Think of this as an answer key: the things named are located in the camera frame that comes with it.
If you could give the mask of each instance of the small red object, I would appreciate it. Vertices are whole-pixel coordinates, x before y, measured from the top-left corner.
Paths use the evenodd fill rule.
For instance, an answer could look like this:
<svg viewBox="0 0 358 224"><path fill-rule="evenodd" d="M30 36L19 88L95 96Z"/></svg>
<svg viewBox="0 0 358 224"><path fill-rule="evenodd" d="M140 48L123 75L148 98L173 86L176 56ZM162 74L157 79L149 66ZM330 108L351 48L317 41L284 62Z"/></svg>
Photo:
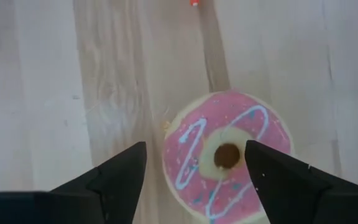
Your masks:
<svg viewBox="0 0 358 224"><path fill-rule="evenodd" d="M200 0L190 0L192 6L198 6L198 3L200 3Z"/></svg>

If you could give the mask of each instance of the donut hole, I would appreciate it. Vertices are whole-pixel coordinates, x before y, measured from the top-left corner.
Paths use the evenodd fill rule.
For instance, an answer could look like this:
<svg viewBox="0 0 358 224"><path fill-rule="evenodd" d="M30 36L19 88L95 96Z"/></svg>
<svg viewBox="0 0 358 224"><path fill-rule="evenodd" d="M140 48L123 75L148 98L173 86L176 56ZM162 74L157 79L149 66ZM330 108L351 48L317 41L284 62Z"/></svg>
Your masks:
<svg viewBox="0 0 358 224"><path fill-rule="evenodd" d="M214 162L217 167L233 168L240 161L240 150L232 143L220 145L215 152Z"/></svg>

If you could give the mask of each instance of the wooden surface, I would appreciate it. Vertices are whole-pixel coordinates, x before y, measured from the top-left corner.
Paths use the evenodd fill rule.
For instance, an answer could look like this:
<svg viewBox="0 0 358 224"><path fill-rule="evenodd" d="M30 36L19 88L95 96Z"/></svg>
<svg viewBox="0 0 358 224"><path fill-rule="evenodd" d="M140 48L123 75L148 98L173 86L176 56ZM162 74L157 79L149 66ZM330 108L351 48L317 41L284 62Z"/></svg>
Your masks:
<svg viewBox="0 0 358 224"><path fill-rule="evenodd" d="M52 189L146 141L134 223L198 223L165 183L162 126L230 88L358 183L358 1L0 0L0 190Z"/></svg>

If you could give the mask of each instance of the pink frosting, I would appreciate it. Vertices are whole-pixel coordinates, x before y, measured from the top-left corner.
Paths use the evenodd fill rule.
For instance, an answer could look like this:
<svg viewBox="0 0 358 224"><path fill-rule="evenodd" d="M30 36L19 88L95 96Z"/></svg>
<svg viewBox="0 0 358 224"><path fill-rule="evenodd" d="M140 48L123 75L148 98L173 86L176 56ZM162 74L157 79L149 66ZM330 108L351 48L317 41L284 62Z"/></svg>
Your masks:
<svg viewBox="0 0 358 224"><path fill-rule="evenodd" d="M262 110L253 110L237 119L237 122L233 124L233 121L240 114L244 114L250 109L252 110L257 105L266 110L268 118L265 117ZM185 142L180 141L180 138L183 137L191 125L196 124L202 118L206 120L202 139L207 139L215 129L224 128L232 124L234 127L247 131L254 139L257 139L259 135L258 141L261 143L289 154L291 151L289 135L273 111L247 95L227 91L214 94L208 98L197 109L186 115L179 128L166 138L163 165L165 166L168 181L172 183L179 197L192 210L209 218L211 223L227 224L238 222L259 212L261 209L257 193L251 185L247 166L244 164L233 169L225 180L206 179L200 176L197 170L203 141L197 141L196 136L201 131L201 126L195 127ZM194 142L197 142L197 145L191 153L191 159L186 164L186 157ZM183 189L180 189L176 187L175 181L182 166L185 166L183 177L180 179L182 183L191 175L192 170L195 170L195 172L191 176L189 183Z"/></svg>

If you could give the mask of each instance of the donut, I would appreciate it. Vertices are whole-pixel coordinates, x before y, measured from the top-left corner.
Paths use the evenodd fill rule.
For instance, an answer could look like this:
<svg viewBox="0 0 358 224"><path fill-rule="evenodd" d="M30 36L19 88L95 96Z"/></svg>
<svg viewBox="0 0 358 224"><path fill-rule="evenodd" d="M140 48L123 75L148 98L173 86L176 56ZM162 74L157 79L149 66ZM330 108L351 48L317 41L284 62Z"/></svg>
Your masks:
<svg viewBox="0 0 358 224"><path fill-rule="evenodd" d="M282 119L253 96L211 93L177 114L166 130L163 172L172 194L192 215L214 224L266 216L244 158L249 139L293 153Z"/></svg>

